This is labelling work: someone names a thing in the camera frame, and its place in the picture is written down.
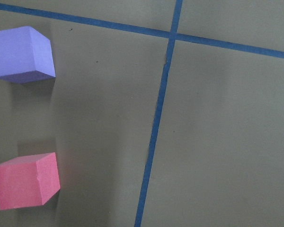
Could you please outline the purple foam cube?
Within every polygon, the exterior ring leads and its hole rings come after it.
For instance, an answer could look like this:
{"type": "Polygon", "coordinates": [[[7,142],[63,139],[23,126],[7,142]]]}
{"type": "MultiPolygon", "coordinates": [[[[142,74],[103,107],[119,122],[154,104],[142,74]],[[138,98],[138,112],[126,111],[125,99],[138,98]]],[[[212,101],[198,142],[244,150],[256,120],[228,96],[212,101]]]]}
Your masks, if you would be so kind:
{"type": "Polygon", "coordinates": [[[55,78],[50,40],[30,26],[0,31],[0,79],[28,83],[55,78]]]}

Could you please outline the red foam cube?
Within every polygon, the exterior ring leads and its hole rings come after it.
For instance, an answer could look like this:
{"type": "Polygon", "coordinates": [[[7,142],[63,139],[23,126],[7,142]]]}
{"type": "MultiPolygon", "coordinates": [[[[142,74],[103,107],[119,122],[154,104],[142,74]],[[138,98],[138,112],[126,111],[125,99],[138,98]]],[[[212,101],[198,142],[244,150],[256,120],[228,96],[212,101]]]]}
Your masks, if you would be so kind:
{"type": "Polygon", "coordinates": [[[42,206],[60,188],[54,152],[16,157],[0,164],[0,210],[42,206]]]}

